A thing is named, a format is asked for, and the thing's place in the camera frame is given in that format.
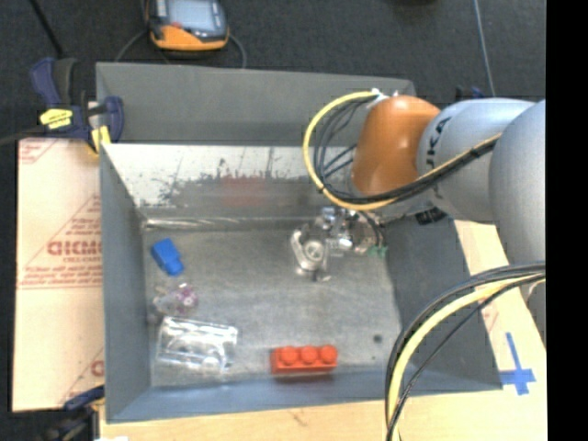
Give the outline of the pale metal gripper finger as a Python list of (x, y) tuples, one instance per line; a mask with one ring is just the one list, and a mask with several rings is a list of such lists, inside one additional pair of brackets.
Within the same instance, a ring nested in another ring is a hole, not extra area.
[(332, 279), (328, 258), (319, 262), (302, 260), (296, 266), (296, 273), (300, 277), (316, 282), (327, 282)]
[(306, 260), (323, 260), (327, 254), (322, 235), (308, 227), (300, 227), (293, 232), (292, 247)]

